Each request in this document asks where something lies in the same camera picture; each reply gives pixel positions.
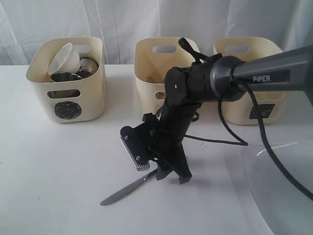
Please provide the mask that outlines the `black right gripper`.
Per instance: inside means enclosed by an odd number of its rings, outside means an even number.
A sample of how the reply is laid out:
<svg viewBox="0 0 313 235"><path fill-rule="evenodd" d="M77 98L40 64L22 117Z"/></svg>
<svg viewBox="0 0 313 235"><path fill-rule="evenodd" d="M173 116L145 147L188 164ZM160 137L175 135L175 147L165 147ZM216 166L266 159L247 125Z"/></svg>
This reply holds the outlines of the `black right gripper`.
<svg viewBox="0 0 313 235"><path fill-rule="evenodd" d="M182 141L201 107L199 102L186 102L174 105L165 100L158 114L143 115L143 143L146 161L156 160L156 180L166 178L174 169L179 183L188 183L192 178Z"/></svg>

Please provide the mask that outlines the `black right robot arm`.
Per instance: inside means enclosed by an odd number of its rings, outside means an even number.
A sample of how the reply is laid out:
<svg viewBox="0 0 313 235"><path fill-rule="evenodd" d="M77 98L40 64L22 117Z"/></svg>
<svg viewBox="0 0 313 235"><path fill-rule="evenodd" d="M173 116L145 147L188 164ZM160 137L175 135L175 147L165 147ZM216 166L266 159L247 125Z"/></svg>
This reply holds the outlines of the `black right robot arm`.
<svg viewBox="0 0 313 235"><path fill-rule="evenodd" d="M145 115L150 160L156 179L171 172L181 184L192 178L182 141L197 109L205 102L239 100L245 93L303 91L313 97L313 48L302 47L244 62L235 56L193 52L187 68L173 67L165 77L166 99L158 116Z"/></svg>

